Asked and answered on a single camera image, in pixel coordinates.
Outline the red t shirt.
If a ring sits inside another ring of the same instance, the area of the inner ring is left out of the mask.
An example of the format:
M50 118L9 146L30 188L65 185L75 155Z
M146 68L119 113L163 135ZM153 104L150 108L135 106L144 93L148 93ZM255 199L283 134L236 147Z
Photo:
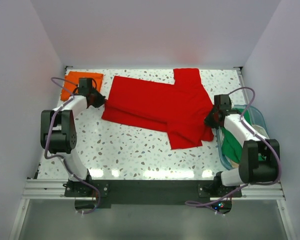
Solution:
M197 68L175 68L174 83L115 76L102 119L165 132L170 147L188 149L214 139L204 120L212 110Z

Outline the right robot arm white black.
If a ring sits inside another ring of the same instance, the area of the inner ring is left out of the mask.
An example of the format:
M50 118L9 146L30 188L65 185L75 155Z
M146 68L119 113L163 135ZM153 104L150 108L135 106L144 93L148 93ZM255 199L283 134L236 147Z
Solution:
M231 187L276 184L282 174L280 145L254 129L244 118L244 112L232 107L228 94L214 96L211 112L204 123L214 129L221 127L232 133L242 147L237 168L218 172L204 190L223 197Z

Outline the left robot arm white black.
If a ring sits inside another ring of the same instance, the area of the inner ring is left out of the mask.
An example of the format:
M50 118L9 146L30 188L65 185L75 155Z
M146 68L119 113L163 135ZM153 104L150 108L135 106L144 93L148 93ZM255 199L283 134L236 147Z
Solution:
M99 108L106 102L106 97L97 90L97 82L90 77L78 80L74 90L69 90L52 77L51 81L69 97L64 103L51 110L43 110L40 116L40 144L44 149L44 158L58 158L68 174L65 184L70 196L92 196L96 199L101 193L92 183L89 170L85 167L76 150L77 130L75 118L90 106Z

